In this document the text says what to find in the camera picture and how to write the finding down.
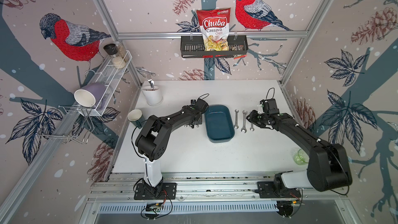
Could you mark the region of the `teal plastic storage box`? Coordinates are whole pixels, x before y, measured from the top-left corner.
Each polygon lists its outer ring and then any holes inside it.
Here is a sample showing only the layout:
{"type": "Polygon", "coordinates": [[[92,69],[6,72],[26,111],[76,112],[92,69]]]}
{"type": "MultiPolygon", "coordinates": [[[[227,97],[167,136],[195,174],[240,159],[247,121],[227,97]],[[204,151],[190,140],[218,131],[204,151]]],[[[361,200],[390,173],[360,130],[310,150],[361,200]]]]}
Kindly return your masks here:
{"type": "Polygon", "coordinates": [[[234,138],[235,129],[228,107],[211,105],[204,117],[206,133],[212,143],[224,143],[234,138]]]}

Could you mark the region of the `medium silver wrench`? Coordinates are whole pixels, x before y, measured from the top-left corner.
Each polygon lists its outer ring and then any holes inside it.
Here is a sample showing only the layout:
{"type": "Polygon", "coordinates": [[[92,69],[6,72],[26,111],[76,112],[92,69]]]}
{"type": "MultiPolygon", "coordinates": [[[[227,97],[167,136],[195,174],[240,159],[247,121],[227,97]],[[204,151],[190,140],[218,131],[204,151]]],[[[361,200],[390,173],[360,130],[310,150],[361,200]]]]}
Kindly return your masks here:
{"type": "Polygon", "coordinates": [[[235,112],[234,129],[237,130],[237,129],[239,128],[239,126],[238,126],[238,114],[239,114],[239,110],[235,110],[234,112],[235,112]]]}

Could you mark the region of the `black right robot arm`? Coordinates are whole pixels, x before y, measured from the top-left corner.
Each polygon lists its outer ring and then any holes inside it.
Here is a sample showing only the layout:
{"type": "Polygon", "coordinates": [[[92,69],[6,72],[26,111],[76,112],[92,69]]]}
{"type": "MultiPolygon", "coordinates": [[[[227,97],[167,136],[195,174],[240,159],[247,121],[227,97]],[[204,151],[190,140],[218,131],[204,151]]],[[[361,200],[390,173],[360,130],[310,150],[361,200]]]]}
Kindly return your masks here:
{"type": "Polygon", "coordinates": [[[320,191],[348,187],[352,175],[341,144],[331,144],[299,125],[289,114],[260,114],[253,110],[246,119],[262,129],[278,131],[294,141],[309,156],[305,178],[320,191]]]}

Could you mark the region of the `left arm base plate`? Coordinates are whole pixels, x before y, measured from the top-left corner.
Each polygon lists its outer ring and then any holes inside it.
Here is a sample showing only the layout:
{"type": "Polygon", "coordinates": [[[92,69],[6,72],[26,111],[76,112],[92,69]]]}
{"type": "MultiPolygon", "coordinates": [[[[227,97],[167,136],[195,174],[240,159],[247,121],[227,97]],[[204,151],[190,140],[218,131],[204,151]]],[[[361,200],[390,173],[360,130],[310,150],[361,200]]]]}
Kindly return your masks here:
{"type": "Polygon", "coordinates": [[[176,198],[177,184],[160,182],[154,188],[146,182],[138,183],[135,187],[134,200],[164,200],[176,198]]]}

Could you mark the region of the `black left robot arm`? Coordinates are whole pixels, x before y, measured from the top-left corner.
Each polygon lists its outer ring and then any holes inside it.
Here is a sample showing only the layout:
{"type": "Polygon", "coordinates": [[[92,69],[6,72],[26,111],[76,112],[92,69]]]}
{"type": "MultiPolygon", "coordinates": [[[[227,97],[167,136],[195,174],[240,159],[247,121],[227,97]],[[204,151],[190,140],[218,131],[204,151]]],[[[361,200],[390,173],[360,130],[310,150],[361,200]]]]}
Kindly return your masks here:
{"type": "Polygon", "coordinates": [[[206,101],[198,98],[194,104],[185,105],[176,113],[164,117],[152,115],[145,121],[135,140],[135,147],[145,162],[144,182],[147,187],[157,190],[162,186],[163,176],[158,160],[166,151],[171,133],[180,127],[198,127],[208,107],[206,101]]]}

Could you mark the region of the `large silver wrench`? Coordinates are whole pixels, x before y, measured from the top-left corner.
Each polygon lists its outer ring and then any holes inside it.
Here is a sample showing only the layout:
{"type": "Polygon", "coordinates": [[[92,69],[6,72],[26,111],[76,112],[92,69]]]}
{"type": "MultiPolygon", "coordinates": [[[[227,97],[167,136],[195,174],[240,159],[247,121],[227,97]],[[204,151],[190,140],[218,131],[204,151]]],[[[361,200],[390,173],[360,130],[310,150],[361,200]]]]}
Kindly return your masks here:
{"type": "Polygon", "coordinates": [[[242,128],[241,128],[241,132],[242,133],[246,133],[247,132],[247,129],[246,129],[246,117],[247,117],[247,111],[246,110],[243,110],[242,111],[242,113],[243,113],[243,126],[242,126],[242,128]]]}

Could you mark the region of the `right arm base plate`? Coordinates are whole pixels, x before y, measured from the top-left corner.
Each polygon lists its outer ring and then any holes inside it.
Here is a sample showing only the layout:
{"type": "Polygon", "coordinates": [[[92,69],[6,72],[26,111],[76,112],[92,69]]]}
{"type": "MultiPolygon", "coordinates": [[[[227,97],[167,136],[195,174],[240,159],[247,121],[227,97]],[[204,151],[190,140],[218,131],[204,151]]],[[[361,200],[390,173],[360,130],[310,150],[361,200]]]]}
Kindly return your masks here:
{"type": "Polygon", "coordinates": [[[295,188],[287,188],[280,179],[275,178],[273,181],[257,182],[258,189],[255,190],[261,199],[270,198],[301,198],[300,190],[295,188]]]}

